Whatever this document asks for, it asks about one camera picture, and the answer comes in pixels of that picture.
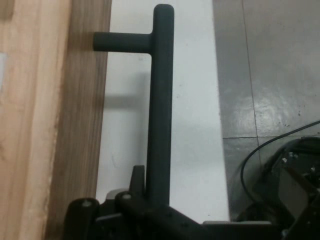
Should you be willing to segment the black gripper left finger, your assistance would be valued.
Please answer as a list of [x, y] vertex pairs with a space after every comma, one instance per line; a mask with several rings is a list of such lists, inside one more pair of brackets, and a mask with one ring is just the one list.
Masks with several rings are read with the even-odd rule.
[[145, 167], [135, 165], [129, 190], [116, 194], [100, 204], [94, 198], [72, 201], [64, 219], [65, 240], [143, 240], [137, 213], [125, 204], [137, 197], [145, 199]]

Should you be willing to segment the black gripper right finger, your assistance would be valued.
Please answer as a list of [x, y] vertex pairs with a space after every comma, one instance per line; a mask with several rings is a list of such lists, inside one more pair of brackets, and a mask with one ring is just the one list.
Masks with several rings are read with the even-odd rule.
[[153, 206], [137, 196], [122, 197], [122, 213], [143, 240], [272, 240], [270, 224], [199, 224], [175, 209]]

